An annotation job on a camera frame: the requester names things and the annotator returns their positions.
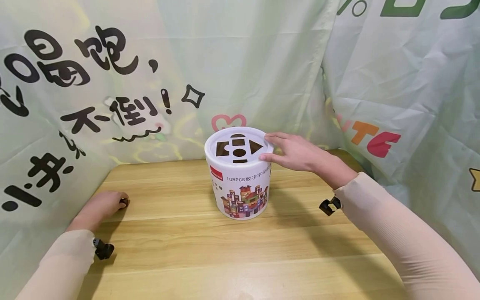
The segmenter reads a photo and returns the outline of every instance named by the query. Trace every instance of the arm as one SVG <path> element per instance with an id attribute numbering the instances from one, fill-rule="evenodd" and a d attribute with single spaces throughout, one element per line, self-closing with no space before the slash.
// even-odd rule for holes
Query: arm
<path id="1" fill-rule="evenodd" d="M 76 299 L 93 263 L 93 232 L 105 218 L 126 207 L 120 203 L 121 198 L 127 199 L 128 195 L 102 192 L 93 196 L 50 247 L 16 299 Z"/>
<path id="2" fill-rule="evenodd" d="M 278 132 L 265 139 L 284 155 L 260 159 L 313 172 L 330 185 L 349 220 L 392 262 L 412 299 L 478 299 L 480 283 L 455 250 L 373 179 L 299 136 Z"/>

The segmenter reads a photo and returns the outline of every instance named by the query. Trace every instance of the shape sorter lid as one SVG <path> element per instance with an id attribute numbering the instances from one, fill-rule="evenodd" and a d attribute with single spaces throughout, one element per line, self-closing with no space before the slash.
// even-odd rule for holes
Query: shape sorter lid
<path id="1" fill-rule="evenodd" d="M 230 127 L 212 134 L 205 142 L 205 155 L 222 165 L 245 166 L 259 162 L 262 153 L 272 153 L 265 133 L 251 127 Z"/>

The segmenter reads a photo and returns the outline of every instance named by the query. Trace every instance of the wooden tabletop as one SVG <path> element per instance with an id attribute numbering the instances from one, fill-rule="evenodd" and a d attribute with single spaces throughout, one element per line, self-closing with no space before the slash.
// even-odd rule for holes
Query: wooden tabletop
<path id="1" fill-rule="evenodd" d="M 336 151 L 356 170 L 360 167 Z M 98 191 L 130 195 L 97 237 L 115 245 L 79 299 L 406 299 L 387 258 L 341 211 L 331 189 L 273 165 L 268 206 L 248 221 L 219 212 L 204 160 L 121 165 Z"/>

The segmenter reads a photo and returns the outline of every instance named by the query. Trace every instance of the green lettering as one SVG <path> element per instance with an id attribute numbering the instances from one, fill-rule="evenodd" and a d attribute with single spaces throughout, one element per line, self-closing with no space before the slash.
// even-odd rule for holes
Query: green lettering
<path id="1" fill-rule="evenodd" d="M 425 4 L 425 0 L 417 0 L 414 6 L 395 7 L 395 1 L 396 0 L 385 1 L 384 8 L 380 13 L 381 17 L 418 17 Z"/>
<path id="2" fill-rule="evenodd" d="M 440 19 L 463 19 L 471 14 L 479 7 L 480 0 L 471 0 L 469 4 L 462 6 L 450 6 L 444 9 L 440 14 Z"/>
<path id="3" fill-rule="evenodd" d="M 352 0 L 347 0 L 345 1 L 345 3 L 343 3 L 343 5 L 340 7 L 340 9 L 336 12 L 336 15 L 339 16 L 343 13 L 343 11 L 345 10 L 345 8 L 347 8 L 347 6 L 352 2 Z"/>

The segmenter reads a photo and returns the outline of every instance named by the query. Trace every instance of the hand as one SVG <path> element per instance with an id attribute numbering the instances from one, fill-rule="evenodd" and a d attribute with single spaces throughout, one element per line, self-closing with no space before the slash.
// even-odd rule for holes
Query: hand
<path id="1" fill-rule="evenodd" d="M 283 132 L 267 133 L 265 139 L 278 146 L 283 156 L 264 153 L 260 159 L 274 162 L 294 171 L 317 174 L 332 189 L 336 190 L 356 178 L 357 173 L 340 158 L 313 145 L 301 136 Z"/>
<path id="2" fill-rule="evenodd" d="M 103 220 L 111 217 L 118 210 L 127 207 L 127 204 L 120 203 L 122 198 L 128 199 L 128 195 L 124 192 L 108 191 L 92 196 L 66 231 L 87 229 L 94 232 Z"/>

